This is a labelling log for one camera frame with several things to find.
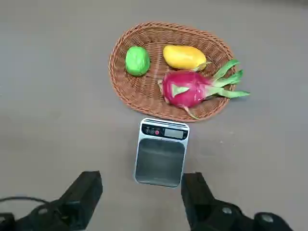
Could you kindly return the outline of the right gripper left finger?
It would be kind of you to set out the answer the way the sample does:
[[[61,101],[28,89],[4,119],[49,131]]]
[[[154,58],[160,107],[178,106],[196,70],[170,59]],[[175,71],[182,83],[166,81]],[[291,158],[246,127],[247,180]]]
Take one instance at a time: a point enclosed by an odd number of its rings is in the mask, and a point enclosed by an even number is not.
[[[35,201],[41,205],[27,216],[16,219],[13,213],[0,214],[2,231],[84,231],[103,193],[99,171],[84,171],[57,200],[46,201],[29,196],[1,198]]]

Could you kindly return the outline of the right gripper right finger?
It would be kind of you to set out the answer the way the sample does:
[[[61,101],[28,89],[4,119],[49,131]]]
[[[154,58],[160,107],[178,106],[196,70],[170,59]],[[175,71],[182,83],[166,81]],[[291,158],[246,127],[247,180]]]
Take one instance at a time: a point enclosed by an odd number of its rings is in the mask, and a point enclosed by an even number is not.
[[[216,199],[200,172],[183,174],[181,196],[192,231],[292,230],[276,214],[258,212],[249,218],[238,206]]]

